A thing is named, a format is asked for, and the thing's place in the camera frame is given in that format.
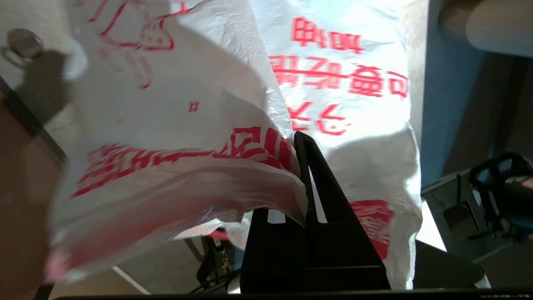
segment red logo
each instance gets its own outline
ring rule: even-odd
[[[383,200],[350,202],[350,206],[365,229],[379,258],[386,259],[389,254],[391,219],[394,217],[394,211],[390,210],[389,204]]]
[[[72,198],[136,171],[192,157],[248,159],[290,171],[293,152],[292,145],[277,130],[266,128],[264,134],[264,128],[261,127],[234,128],[221,150],[185,148],[172,151],[141,149],[119,143],[106,144],[89,152],[87,160],[90,166],[78,181]]]

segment red chinese characters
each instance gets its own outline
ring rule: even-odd
[[[317,78],[318,80],[306,81],[303,83],[304,85],[312,85],[317,90],[324,88],[338,89],[341,87],[341,78],[346,78],[346,76],[341,74],[341,64],[328,62],[329,60],[323,57],[309,56],[306,59],[313,61],[314,64],[308,71],[305,71],[305,76],[307,78]]]
[[[392,95],[400,95],[401,101],[407,97],[409,91],[409,79],[396,72],[387,72],[389,78],[389,91]]]
[[[379,71],[381,69],[376,67],[358,65],[352,74],[349,92],[363,96],[381,97],[383,78],[381,78]]]
[[[293,148],[275,129],[268,128],[261,140],[261,127],[234,128],[230,141],[220,151],[182,149],[177,151],[139,149],[128,145],[109,144],[88,154],[90,166],[78,181],[72,198],[84,195],[136,171],[175,163],[194,157],[249,159],[278,169],[291,170]]]
[[[301,47],[316,43],[319,48],[326,48],[328,42],[324,29],[320,29],[304,17],[293,19],[290,38],[292,41],[299,42]],[[340,51],[351,50],[355,54],[362,54],[364,49],[359,44],[360,40],[360,35],[332,31],[329,33],[329,48]]]
[[[309,130],[309,125],[312,123],[312,118],[305,116],[306,110],[313,105],[312,102],[306,101],[296,107],[287,107],[289,110],[290,119],[292,121],[293,130],[306,131]],[[339,129],[338,125],[329,125],[329,121],[344,121],[345,117],[335,115],[339,104],[329,104],[317,116],[318,119],[314,122],[317,130],[320,133],[331,136],[340,136],[346,132],[346,129]]]
[[[274,70],[278,85],[289,83],[295,87],[298,83],[298,56],[296,55],[276,55],[270,56],[270,66]]]
[[[382,97],[385,94],[398,95],[403,101],[409,94],[409,79],[396,72],[374,67],[354,64],[355,69],[349,75],[342,74],[343,66],[327,58],[309,56],[300,60],[298,56],[270,56],[270,64],[281,87],[293,88],[299,84],[312,86],[317,90],[340,89],[342,79],[349,79],[348,93],[367,97]]]

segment plastic bag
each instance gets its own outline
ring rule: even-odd
[[[294,130],[319,145],[383,260],[412,288],[418,147],[397,0],[251,1]]]
[[[259,207],[303,223],[289,115],[246,1],[67,3],[84,135],[51,207],[49,280]]]

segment red cartoon drawing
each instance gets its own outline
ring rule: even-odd
[[[147,0],[78,0],[75,5],[83,10],[96,29],[98,37],[106,44],[99,51],[100,58],[116,72],[126,72],[144,90],[152,84],[153,71],[145,52],[173,51],[174,38],[165,28],[165,21],[186,14],[184,1],[176,1],[180,9],[172,7],[157,11]]]

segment blue surface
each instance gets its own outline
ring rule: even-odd
[[[438,30],[441,1],[430,1],[422,123],[422,186],[438,181],[486,53],[443,36]]]

